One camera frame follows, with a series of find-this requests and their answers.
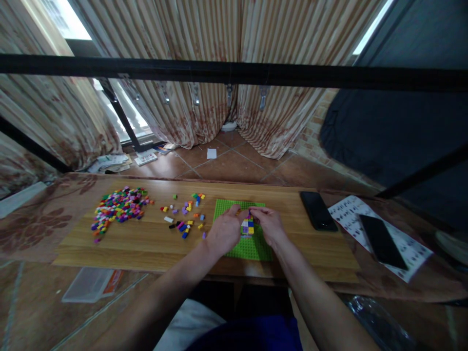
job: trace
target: smartphone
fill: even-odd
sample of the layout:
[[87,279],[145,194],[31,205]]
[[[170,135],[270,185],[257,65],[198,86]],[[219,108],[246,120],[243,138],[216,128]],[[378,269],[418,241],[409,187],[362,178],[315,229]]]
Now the smartphone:
[[338,231],[338,227],[319,193],[300,192],[299,194],[315,229],[327,232]]
[[363,214],[359,215],[359,220],[377,261],[407,271],[408,267],[387,230],[384,221]]

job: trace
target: patterned tablecloth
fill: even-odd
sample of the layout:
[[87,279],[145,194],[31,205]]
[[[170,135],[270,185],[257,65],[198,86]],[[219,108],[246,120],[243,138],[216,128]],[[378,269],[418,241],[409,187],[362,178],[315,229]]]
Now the patterned tablecloth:
[[[0,220],[0,258],[34,262],[52,262],[57,256],[57,245],[108,189],[115,177],[128,179],[157,179],[125,175],[96,175],[67,173],[55,184]],[[320,191],[327,206],[331,206],[350,195],[347,192]],[[418,241],[419,235],[391,209],[386,200],[362,197],[382,218],[409,234]],[[424,302],[445,302],[468,297],[462,277],[441,258],[433,255],[406,284],[341,229],[362,271],[359,283],[329,283],[337,292],[379,296]],[[258,284],[277,284],[264,278],[249,278]]]

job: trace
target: striped curtain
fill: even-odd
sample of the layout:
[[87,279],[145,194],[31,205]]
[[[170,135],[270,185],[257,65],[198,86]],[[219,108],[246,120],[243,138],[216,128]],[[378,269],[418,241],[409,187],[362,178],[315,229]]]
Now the striped curtain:
[[[341,65],[381,0],[71,0],[104,57]],[[304,128],[324,89],[271,87],[260,111],[257,86],[194,86],[124,80],[152,131],[191,148],[226,119],[263,156],[280,158]]]
[[[6,0],[0,7],[0,52],[72,56],[39,0]],[[87,78],[0,75],[0,115],[75,170],[121,152],[112,124]],[[1,195],[55,171],[1,135]]]

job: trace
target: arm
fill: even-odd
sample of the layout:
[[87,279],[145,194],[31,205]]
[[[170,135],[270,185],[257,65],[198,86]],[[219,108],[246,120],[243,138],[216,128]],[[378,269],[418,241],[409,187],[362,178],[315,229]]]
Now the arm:
[[279,213],[264,207],[251,207],[251,213],[260,221],[265,240],[276,253],[307,328],[320,350],[379,350],[288,239]]
[[206,240],[138,297],[96,342],[93,350],[152,350],[180,305],[215,263],[240,240],[247,216],[233,205],[216,219]]

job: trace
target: green baseplate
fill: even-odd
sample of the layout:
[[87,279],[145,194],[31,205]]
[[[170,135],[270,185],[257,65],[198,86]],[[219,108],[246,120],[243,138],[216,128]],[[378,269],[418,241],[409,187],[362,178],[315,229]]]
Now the green baseplate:
[[[219,216],[221,216],[228,208],[231,208],[231,206],[234,204],[239,204],[241,210],[246,210],[250,206],[265,206],[264,203],[259,202],[217,199],[216,207],[214,208],[213,221],[216,220]],[[255,224],[254,231],[255,234],[252,238],[241,238],[239,243],[231,251],[225,254],[225,256],[244,258],[255,261],[273,261],[272,250],[266,243],[265,238],[263,237],[262,227]]]

